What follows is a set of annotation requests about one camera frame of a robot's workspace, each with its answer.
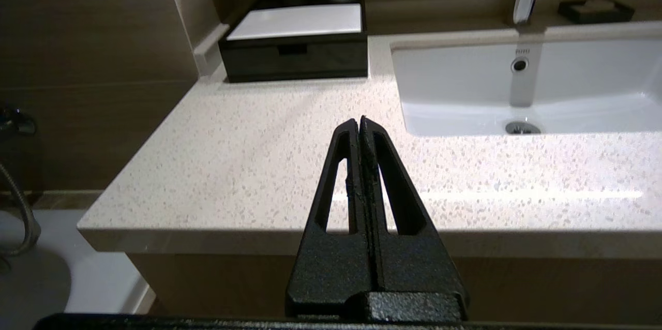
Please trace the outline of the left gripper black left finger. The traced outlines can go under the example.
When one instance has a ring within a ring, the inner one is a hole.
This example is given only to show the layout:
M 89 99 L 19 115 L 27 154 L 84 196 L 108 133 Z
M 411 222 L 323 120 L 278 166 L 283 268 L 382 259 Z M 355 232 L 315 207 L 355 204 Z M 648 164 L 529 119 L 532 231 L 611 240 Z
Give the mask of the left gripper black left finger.
M 327 230 L 338 166 L 346 161 L 346 210 L 349 231 Z M 347 318 L 350 297 L 372 286 L 366 205 L 359 160 L 358 124 L 350 119 L 336 127 L 295 264 L 286 289 L 286 314 L 291 317 Z

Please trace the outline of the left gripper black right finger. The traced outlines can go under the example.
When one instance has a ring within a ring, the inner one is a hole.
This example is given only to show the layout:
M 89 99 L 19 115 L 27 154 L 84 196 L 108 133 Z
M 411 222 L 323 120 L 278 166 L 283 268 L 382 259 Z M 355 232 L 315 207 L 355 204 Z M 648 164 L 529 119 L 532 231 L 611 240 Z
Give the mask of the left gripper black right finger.
M 362 296 L 369 320 L 466 320 L 456 265 L 387 130 L 362 116 L 361 144 L 373 288 Z

